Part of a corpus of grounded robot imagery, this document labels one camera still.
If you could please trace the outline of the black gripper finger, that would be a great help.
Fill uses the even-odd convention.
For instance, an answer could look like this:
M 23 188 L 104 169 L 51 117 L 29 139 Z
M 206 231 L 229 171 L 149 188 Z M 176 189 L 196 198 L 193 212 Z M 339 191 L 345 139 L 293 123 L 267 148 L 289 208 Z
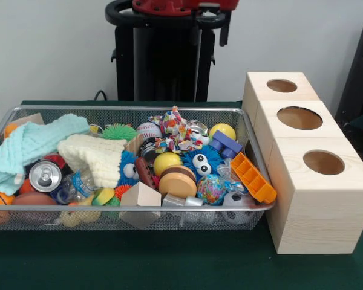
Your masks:
M 198 45 L 200 29 L 196 18 L 192 18 L 192 45 Z
M 231 12 L 226 11 L 224 12 L 224 14 L 225 14 L 225 23 L 220 30 L 220 41 L 219 41 L 220 46 L 226 46 L 228 43 L 229 27 L 231 22 Z

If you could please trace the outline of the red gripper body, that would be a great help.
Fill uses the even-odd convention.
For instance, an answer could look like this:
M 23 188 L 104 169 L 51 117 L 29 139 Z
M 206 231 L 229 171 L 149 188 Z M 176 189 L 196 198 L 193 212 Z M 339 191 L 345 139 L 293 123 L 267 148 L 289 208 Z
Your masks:
M 190 9 L 194 14 L 209 11 L 214 14 L 232 13 L 239 0 L 183 0 L 183 8 Z

